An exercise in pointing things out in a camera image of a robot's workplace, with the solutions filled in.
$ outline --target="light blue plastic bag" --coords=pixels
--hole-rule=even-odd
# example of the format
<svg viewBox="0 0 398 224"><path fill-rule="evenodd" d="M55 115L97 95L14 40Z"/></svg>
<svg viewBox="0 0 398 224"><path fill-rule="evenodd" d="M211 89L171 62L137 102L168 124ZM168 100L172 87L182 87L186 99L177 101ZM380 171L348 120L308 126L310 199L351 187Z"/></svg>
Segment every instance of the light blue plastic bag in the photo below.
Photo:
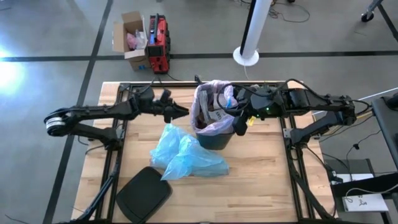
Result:
<svg viewBox="0 0 398 224"><path fill-rule="evenodd" d="M177 180L189 175L216 177L229 172L223 157L204 149L193 136L172 124L166 125L158 146L150 154L151 166L164 169L167 164L162 180Z"/></svg>

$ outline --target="wooden tabletop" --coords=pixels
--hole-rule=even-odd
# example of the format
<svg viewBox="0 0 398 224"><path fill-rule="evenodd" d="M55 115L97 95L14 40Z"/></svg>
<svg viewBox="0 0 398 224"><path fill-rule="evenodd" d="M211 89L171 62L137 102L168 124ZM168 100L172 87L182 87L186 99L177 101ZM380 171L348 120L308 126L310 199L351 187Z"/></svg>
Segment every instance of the wooden tabletop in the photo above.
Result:
<svg viewBox="0 0 398 224"><path fill-rule="evenodd" d="M105 82L99 105L112 105L116 100L118 82ZM301 87L290 82L289 87ZM194 88L168 88L172 98L182 106L191 107ZM162 89L155 88L160 96ZM295 117L297 127L313 122L311 113ZM189 116L173 121L189 133ZM123 160L118 184L120 190L142 168L149 166L149 151L156 148L164 128L162 116L140 115L127 126ZM112 126L112 119L94 122L97 128ZM89 147L99 146L94 141ZM318 141L308 146L322 158ZM278 119L255 120L245 136L233 136L221 154L229 164L229 175L216 178L186 177L169 181L173 193L148 223L172 222L296 222L282 131ZM86 155L72 218L81 215L98 193L106 151L103 148ZM320 162L308 150L303 151L310 189L330 213L334 201L328 177ZM104 200L103 216L108 210L109 193ZM300 190L303 213L307 216L305 200ZM117 204L113 222L129 222Z"/></svg>

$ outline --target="gray floor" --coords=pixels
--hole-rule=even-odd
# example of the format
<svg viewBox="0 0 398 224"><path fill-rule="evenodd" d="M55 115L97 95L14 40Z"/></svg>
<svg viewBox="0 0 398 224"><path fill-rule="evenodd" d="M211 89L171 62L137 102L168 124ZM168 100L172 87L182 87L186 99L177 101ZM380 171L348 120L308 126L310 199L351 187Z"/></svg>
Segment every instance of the gray floor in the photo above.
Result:
<svg viewBox="0 0 398 224"><path fill-rule="evenodd" d="M370 0L297 0L311 18L302 24L268 17L259 42L260 52L337 52L398 50L378 9L367 24L359 21ZM91 55L106 0L0 1L10 9L0 11L0 57ZM398 2L383 3L398 24ZM275 7L287 19L303 19L293 7ZM231 53L240 45L248 10L234 0L115 0L98 55L112 51L112 24L123 12L140 10L148 18L156 12L169 22L173 54ZM59 107L74 105L88 61L0 62L0 223L15 223L4 214L28 223L42 223L66 138L51 138L42 122ZM362 98L398 86L398 55L362 57L261 58L246 68L250 80L305 81L319 93ZM245 80L243 67L233 59L172 60L170 74L181 80ZM150 71L133 72L123 61L97 61L88 85L85 104L95 105L102 82L151 80ZM376 132L376 121L322 143L322 150L345 158L359 139ZM67 221L80 178L85 146L73 144L60 200L53 222ZM370 158L376 171L395 170L381 135L373 136L353 151L351 159ZM393 220L398 216L388 202ZM344 220L381 223L376 213L339 213Z"/></svg>

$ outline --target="cardboard box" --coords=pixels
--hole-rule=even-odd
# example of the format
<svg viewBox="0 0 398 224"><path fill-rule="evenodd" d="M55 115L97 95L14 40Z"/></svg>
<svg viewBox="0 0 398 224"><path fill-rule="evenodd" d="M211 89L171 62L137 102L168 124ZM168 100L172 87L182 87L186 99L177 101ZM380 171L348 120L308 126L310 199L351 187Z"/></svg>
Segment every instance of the cardboard box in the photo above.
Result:
<svg viewBox="0 0 398 224"><path fill-rule="evenodd" d="M127 46L127 33L136 33L136 29L144 32L145 45L148 43L147 32L144 24L144 17L139 11L122 14L123 23L115 22L113 24L113 50L115 52L124 52L124 59L130 62L134 71L150 68L149 59L146 55L146 49L130 50Z"/></svg>

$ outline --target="white plastic bag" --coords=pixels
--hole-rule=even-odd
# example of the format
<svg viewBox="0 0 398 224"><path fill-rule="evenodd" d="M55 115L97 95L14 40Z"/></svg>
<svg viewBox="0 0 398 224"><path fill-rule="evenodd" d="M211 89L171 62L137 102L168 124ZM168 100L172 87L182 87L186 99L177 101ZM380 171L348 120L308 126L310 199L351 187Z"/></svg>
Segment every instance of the white plastic bag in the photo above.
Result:
<svg viewBox="0 0 398 224"><path fill-rule="evenodd" d="M213 95L215 93L218 93L223 86L229 83L230 82L228 81L213 80L211 82L199 85L198 88L195 90L195 94L193 96L193 103L191 107L192 112L190 113L190 116L191 116L191 126L197 134L205 136L215 136L217 134L230 134L233 132L232 122L234 117L229 114L222 117L219 121L209 124L207 127L203 129L197 128L197 116L200 113L200 102L199 102L200 92L206 90L208 96L213 99ZM220 95L220 97L225 97L225 100L228 102L228 105L235 106L238 103L236 102L233 95L234 95L233 87L227 86L224 89L224 94Z"/></svg>

